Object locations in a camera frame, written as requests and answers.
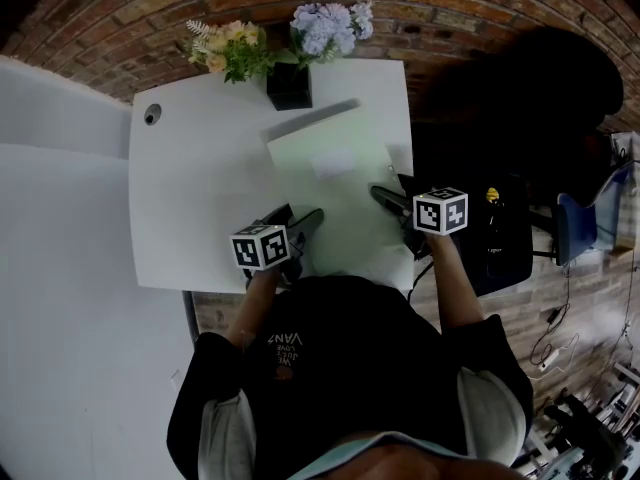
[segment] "blue chair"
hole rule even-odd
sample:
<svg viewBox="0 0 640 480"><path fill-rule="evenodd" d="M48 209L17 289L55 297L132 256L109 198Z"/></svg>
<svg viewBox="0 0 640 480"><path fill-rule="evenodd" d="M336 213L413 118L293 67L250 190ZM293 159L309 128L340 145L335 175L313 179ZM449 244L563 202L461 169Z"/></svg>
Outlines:
<svg viewBox="0 0 640 480"><path fill-rule="evenodd" d="M617 167L587 206L580 206L569 194L560 193L552 208L553 217L532 214L532 225L550 232L556 249L551 253L534 251L534 255L549 256L555 258L556 264L565 265L589 249L612 250L620 196L633 163L631 160Z"/></svg>

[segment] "white cable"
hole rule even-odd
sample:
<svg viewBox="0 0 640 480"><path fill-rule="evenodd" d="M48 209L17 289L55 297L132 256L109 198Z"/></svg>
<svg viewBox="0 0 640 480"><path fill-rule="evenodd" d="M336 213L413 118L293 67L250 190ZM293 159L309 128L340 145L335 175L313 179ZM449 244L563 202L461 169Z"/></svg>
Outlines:
<svg viewBox="0 0 640 480"><path fill-rule="evenodd" d="M554 366L553 368L551 368L551 370L549 370L548 372L546 372L544 375L542 375L540 377L529 377L528 375L527 375L527 377L529 377L530 380L541 380L541 379L544 379L547 375L549 375L554 370L560 370L562 373L564 373L566 370L568 370L571 367L571 363L573 362L573 354L575 353L576 347L578 346L578 342L580 341L580 334L575 333L573 335L573 338L571 338L571 341L567 344L566 347L560 347L558 349L558 350L567 350L571 346L571 344L573 343L573 340L576 338L576 336L578 337L578 339L576 340L576 343L573 346L573 349L571 350L571 357L569 358L569 363L567 364L567 366L564 367L564 369L560 368L559 366Z"/></svg>

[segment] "yellow flower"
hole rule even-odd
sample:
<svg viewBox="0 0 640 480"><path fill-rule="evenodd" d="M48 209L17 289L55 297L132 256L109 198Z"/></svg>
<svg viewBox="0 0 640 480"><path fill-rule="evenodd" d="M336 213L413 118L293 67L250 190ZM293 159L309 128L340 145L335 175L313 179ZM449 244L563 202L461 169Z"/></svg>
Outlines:
<svg viewBox="0 0 640 480"><path fill-rule="evenodd" d="M249 44L256 44L258 42L258 36L260 34L260 28L256 27L253 23L249 22L244 27L244 37Z"/></svg>
<svg viewBox="0 0 640 480"><path fill-rule="evenodd" d="M229 41L237 41L244 37L244 25L239 20L233 23L227 23L223 28L225 29L225 36Z"/></svg>
<svg viewBox="0 0 640 480"><path fill-rule="evenodd" d="M218 29L214 34L211 35L211 37L209 37L207 46L214 52L220 52L224 50L228 42L229 41L225 37L224 30Z"/></svg>
<svg viewBox="0 0 640 480"><path fill-rule="evenodd" d="M207 57L207 67L211 73L220 73L227 67L227 59L224 55L210 55Z"/></svg>

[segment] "black t-shirt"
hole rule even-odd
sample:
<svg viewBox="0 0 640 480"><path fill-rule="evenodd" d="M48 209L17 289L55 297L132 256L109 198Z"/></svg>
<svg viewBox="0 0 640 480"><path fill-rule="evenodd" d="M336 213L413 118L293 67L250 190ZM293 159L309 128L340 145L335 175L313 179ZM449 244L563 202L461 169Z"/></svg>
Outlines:
<svg viewBox="0 0 640 480"><path fill-rule="evenodd" d="M167 444L185 478L197 479L204 404L243 389L256 427L256 479L288 478L359 431L400 431L465 454L462 366L499 377L528 428L531 383L499 317L441 335L395 289L357 277L306 278L276 297L244 356L221 336L198 338Z"/></svg>

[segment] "flower pot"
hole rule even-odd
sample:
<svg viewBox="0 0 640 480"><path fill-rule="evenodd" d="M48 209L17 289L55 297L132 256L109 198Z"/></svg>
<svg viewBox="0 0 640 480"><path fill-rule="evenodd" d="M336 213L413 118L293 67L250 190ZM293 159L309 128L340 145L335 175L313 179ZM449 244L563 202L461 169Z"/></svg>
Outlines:
<svg viewBox="0 0 640 480"><path fill-rule="evenodd" d="M276 63L267 77L267 95L276 110L312 108L309 67L298 71L295 64Z"/></svg>

